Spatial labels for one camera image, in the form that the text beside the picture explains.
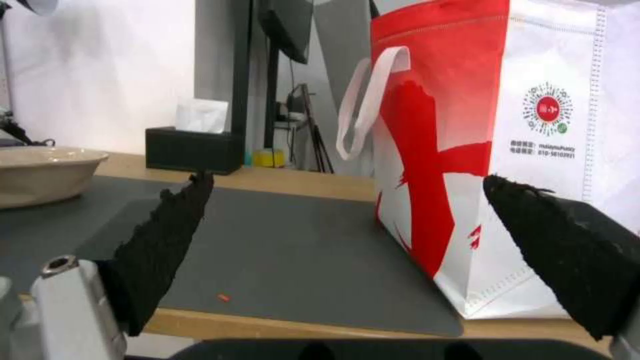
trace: shopping bag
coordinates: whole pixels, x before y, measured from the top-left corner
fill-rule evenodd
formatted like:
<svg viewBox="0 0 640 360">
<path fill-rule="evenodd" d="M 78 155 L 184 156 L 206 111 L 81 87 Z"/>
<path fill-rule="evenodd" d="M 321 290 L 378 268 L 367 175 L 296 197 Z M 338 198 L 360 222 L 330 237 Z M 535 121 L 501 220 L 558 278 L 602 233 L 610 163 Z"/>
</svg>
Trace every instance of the shopping bag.
<svg viewBox="0 0 640 360">
<path fill-rule="evenodd" d="M 436 0 L 374 19 L 337 150 L 374 140 L 375 214 L 465 318 L 564 316 L 482 189 L 498 174 L 640 231 L 640 3 Z"/>
</svg>

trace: wooden table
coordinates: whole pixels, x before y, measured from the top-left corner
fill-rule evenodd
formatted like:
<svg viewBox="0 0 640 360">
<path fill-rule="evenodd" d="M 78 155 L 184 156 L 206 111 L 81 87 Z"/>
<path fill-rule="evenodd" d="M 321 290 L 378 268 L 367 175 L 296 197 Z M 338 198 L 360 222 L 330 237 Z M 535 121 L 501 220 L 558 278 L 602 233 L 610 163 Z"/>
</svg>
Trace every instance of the wooden table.
<svg viewBox="0 0 640 360">
<path fill-rule="evenodd" d="M 178 183 L 188 173 L 153 170 L 145 167 L 143 156 L 112 154 L 98 175 Z M 271 168 L 242 168 L 230 176 L 216 177 L 216 186 L 333 199 L 371 201 L 375 199 L 372 179 L 332 176 L 311 172 Z M 608 354 L 609 339 L 594 341 L 572 320 L 464 320 L 463 338 L 553 339 L 576 343 Z M 267 320 L 243 316 L 218 315 L 160 308 L 145 332 L 195 339 L 214 338 L 432 338 L 423 334 L 354 329 Z"/>
</svg>

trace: white tissue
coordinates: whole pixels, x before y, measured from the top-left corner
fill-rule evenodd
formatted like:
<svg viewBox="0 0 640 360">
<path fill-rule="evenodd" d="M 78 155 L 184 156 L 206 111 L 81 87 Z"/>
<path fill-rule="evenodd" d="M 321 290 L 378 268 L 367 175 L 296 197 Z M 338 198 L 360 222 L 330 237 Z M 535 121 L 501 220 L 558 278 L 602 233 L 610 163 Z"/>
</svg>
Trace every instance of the white tissue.
<svg viewBox="0 0 640 360">
<path fill-rule="evenodd" d="M 227 101 L 188 99 L 178 103 L 175 128 L 182 131 L 220 134 L 225 130 Z"/>
</svg>

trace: red brush stroke design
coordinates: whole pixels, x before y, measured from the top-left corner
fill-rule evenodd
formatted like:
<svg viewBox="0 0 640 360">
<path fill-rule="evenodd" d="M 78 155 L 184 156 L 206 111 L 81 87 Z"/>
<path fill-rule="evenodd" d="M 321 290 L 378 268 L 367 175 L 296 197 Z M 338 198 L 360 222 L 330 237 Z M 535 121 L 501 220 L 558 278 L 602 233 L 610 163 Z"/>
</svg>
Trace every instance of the red brush stroke design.
<svg viewBox="0 0 640 360">
<path fill-rule="evenodd" d="M 480 232 L 482 231 L 482 225 L 478 225 L 470 234 L 469 234 L 469 238 L 473 238 L 476 235 L 480 235 Z"/>
<path fill-rule="evenodd" d="M 471 249 L 473 250 L 476 250 L 478 246 L 480 246 L 481 231 L 482 231 L 482 225 L 478 225 L 478 227 L 476 227 L 476 229 L 473 230 L 468 236 L 468 239 L 474 239 L 474 241 L 471 242 Z"/>
<path fill-rule="evenodd" d="M 404 166 L 410 253 L 430 276 L 438 272 L 454 229 L 444 174 L 488 173 L 492 144 L 487 140 L 493 134 L 508 15 L 509 0 L 438 0 L 371 22 L 373 62 L 388 47 L 411 51 L 411 70 L 389 78 L 380 114 Z M 445 150 L 438 151 L 438 145 Z"/>
<path fill-rule="evenodd" d="M 382 191 L 378 192 L 378 200 L 376 200 L 376 221 L 382 224 L 380 221 L 380 203 L 382 202 Z"/>
<path fill-rule="evenodd" d="M 485 176 L 491 142 L 438 152 L 435 102 L 413 81 L 405 81 L 385 94 L 381 114 L 400 153 L 403 179 L 409 187 L 414 219 L 410 252 L 425 271 L 434 276 L 454 228 L 444 173 Z"/>
<path fill-rule="evenodd" d="M 406 177 L 404 176 L 404 171 L 403 171 L 402 176 L 400 176 L 400 182 L 398 182 L 398 186 L 396 186 L 396 189 L 404 184 L 406 184 Z"/>
<path fill-rule="evenodd" d="M 402 237 L 402 234 L 400 233 L 400 230 L 398 229 L 398 225 L 396 225 L 396 223 L 394 223 L 394 227 L 396 229 L 396 234 L 398 235 L 398 238 L 400 239 L 400 244 L 402 245 L 402 247 L 404 247 L 404 251 L 407 251 L 408 253 L 411 253 L 411 249 L 409 249 L 409 245 L 407 245 L 406 241 Z"/>
</svg>

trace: bowl rim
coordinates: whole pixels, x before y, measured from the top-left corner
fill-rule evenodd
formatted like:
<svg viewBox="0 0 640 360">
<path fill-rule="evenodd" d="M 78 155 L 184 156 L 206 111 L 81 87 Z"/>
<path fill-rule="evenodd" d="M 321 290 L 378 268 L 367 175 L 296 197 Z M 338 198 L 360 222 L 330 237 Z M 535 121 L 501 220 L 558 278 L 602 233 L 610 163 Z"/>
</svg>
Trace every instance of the bowl rim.
<svg viewBox="0 0 640 360">
<path fill-rule="evenodd" d="M 0 149 L 0 153 L 2 152 L 20 152 L 28 149 L 29 151 L 34 151 L 37 147 L 32 146 L 19 146 L 19 147 L 10 147 Z M 60 149 L 60 150 L 69 150 L 69 151 L 83 151 L 90 154 L 95 155 L 91 159 L 82 159 L 82 160 L 65 160 L 65 161 L 38 161 L 32 163 L 21 163 L 21 164 L 2 164 L 0 163 L 0 170 L 8 170 L 14 168 L 33 168 L 33 167 L 64 167 L 71 165 L 87 165 L 93 163 L 101 163 L 109 158 L 109 153 L 106 151 L 100 150 L 91 150 L 85 149 L 82 147 L 67 147 L 67 146 L 55 146 L 55 147 L 42 147 L 47 149 Z"/>
</svg>

